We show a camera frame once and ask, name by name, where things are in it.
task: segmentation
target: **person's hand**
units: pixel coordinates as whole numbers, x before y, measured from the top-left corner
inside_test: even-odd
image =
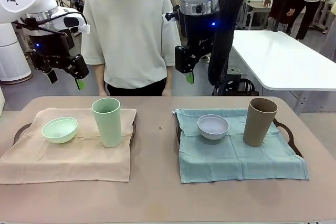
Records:
[[[103,90],[103,91],[99,91],[99,96],[100,96],[100,97],[108,97],[108,95],[107,95],[107,93],[106,93],[105,90]]]
[[[162,92],[163,97],[171,97],[172,96],[172,90],[165,88]]]
[[[295,9],[291,9],[291,10],[289,10],[289,12],[286,15],[287,15],[287,17],[291,17],[291,16],[294,15],[294,13],[295,13]]]
[[[264,7],[268,7],[269,5],[271,5],[271,0],[265,0]]]

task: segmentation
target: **brown cup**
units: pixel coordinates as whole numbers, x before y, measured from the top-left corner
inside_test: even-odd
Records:
[[[278,106],[274,102],[265,98],[252,99],[247,112],[244,142],[252,147],[260,146],[277,112]]]

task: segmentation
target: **t-shirt sleeve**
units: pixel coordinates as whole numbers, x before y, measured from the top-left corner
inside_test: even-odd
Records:
[[[163,1],[162,14],[173,11],[173,6],[170,0]],[[161,56],[166,63],[166,66],[175,65],[175,47],[181,45],[177,23],[172,22],[165,24],[162,17],[162,36],[161,36]]]
[[[82,34],[82,50],[84,61],[88,65],[105,64],[104,55],[100,46],[95,20],[93,18],[90,0],[84,4],[83,14],[90,25],[90,34]]]

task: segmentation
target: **cup rim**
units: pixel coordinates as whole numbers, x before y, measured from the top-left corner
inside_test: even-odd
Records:
[[[257,100],[257,99],[261,99],[261,100],[266,100],[266,101],[269,101],[269,102],[272,102],[272,103],[274,103],[275,104],[275,106],[277,107],[277,109],[276,110],[274,110],[274,111],[272,111],[272,112],[265,112],[265,111],[261,111],[261,110],[259,110],[259,109],[257,109],[257,108],[255,108],[252,104],[251,104],[251,101],[253,101],[253,100]],[[251,106],[251,108],[252,109],[254,109],[255,111],[258,111],[258,112],[260,112],[260,113],[264,113],[264,114],[273,114],[273,113],[276,113],[276,112],[278,112],[278,109],[279,109],[279,107],[278,107],[278,105],[274,102],[274,101],[272,101],[272,100],[269,100],[269,99],[266,99],[266,98],[262,98],[262,97],[256,97],[256,98],[252,98],[251,100],[250,100],[250,102],[249,102],[249,105]]]
[[[116,101],[118,102],[118,104],[119,104],[118,107],[117,107],[115,110],[112,110],[112,111],[109,111],[109,112],[98,112],[98,111],[96,111],[96,110],[93,109],[93,106],[94,106],[97,102],[99,102],[99,101],[101,101],[101,100],[107,100],[107,99],[110,99],[110,100],[116,100]],[[116,99],[116,98],[112,98],[112,97],[101,98],[101,99],[95,101],[95,102],[92,104],[91,109],[92,109],[92,111],[93,111],[94,113],[97,113],[97,114],[109,114],[109,113],[112,113],[112,112],[114,112],[114,111],[120,109],[120,101],[119,101],[118,99]]]

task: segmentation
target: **white tabletop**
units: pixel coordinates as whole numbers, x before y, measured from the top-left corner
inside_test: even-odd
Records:
[[[283,32],[235,31],[233,48],[270,90],[336,90],[336,63]]]

